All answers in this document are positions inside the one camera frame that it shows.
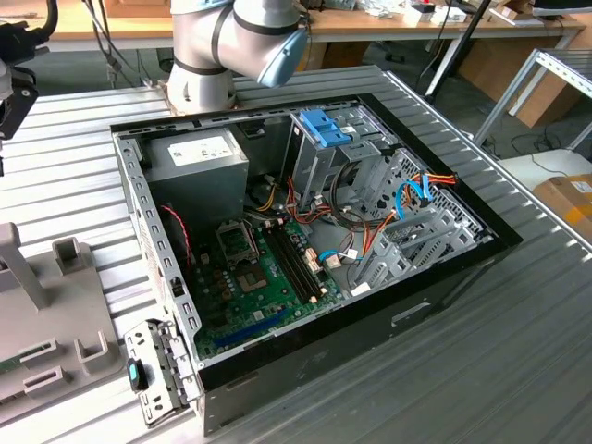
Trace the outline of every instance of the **slotted aluminum surface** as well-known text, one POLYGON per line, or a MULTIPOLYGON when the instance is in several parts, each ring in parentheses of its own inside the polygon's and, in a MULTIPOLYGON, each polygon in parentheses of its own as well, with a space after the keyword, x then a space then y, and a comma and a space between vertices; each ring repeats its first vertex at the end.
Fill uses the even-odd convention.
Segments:
POLYGON ((536 61, 592 98, 592 50, 541 49, 536 61))
MULTIPOLYGON (((0 430, 0 442, 585 442, 592 437, 589 250, 503 171, 378 68, 306 72, 252 105, 374 93, 524 238, 451 309, 207 440, 185 413, 146 430, 123 373, 0 430)), ((0 221, 25 254, 92 245, 120 337, 157 315, 108 125, 168 116, 146 89, 45 97, 7 143, 0 221)))

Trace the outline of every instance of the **metal bracket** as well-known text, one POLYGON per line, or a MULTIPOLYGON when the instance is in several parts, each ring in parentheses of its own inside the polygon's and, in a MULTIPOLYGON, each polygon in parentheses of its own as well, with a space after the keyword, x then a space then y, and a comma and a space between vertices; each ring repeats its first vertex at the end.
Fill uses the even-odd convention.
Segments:
POLYGON ((124 339, 129 382, 148 427, 189 408, 201 396, 191 358, 172 322, 142 322, 124 339))

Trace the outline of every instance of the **desk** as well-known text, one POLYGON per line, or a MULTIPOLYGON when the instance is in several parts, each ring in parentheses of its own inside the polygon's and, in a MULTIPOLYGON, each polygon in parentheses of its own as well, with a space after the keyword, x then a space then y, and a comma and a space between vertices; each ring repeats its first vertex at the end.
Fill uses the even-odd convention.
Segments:
MULTIPOLYGON (((209 439, 193 413, 153 430, 125 373, 0 430, 0 442, 584 442, 592 247, 400 80, 376 67, 310 71, 242 103, 373 93, 524 238, 442 314, 209 439)), ((92 246, 119 337, 158 317, 125 205, 109 125, 168 116, 140 88, 42 97, 4 147, 0 221, 18 215, 25 256, 75 235, 92 246)))
MULTIPOLYGON (((44 14, 44 0, 9 0, 11 6, 0 6, 3 14, 19 14, 35 11, 44 14)), ((91 20, 80 0, 60 0, 59 22, 48 46, 52 51, 93 51, 97 49, 91 20)), ((375 18, 363 11, 325 10, 311 11, 313 19, 312 43, 334 42, 375 42, 430 40, 438 37, 440 27, 432 23, 420 23, 410 27, 401 15, 393 18, 375 18)), ((41 26, 44 18, 31 19, 32 26, 41 26)), ((444 55, 443 63, 436 73, 427 93, 441 77, 444 69, 460 42, 468 22, 452 23, 442 32, 442 38, 452 40, 449 50, 444 55)), ((172 47, 172 22, 170 18, 110 18, 109 28, 115 45, 119 49, 143 49, 172 47)), ((566 18, 562 25, 552 22, 547 26, 518 28, 501 19, 484 21, 473 34, 474 39, 561 36, 558 49, 564 49, 575 35, 584 28, 578 21, 566 18)))

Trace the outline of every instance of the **cardboard box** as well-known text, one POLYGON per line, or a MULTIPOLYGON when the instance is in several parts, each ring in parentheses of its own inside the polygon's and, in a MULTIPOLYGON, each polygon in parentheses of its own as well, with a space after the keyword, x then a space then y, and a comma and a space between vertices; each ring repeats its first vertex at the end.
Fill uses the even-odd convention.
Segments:
POLYGON ((533 17, 533 8, 528 4, 528 0, 502 0, 496 7, 496 11, 512 21, 533 17))
POLYGON ((588 241, 592 241, 592 174, 551 178, 534 194, 588 241))

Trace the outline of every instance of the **yellow wire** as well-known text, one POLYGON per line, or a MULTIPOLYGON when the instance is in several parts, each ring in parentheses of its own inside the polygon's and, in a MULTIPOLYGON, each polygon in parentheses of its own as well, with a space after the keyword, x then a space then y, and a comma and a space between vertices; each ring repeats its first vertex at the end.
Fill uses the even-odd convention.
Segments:
POLYGON ((265 205, 260 206, 259 208, 257 208, 257 211, 267 211, 269 208, 271 208, 271 205, 274 204, 274 196, 276 194, 276 185, 274 185, 271 188, 271 193, 269 194, 269 199, 267 199, 267 202, 265 203, 265 205))

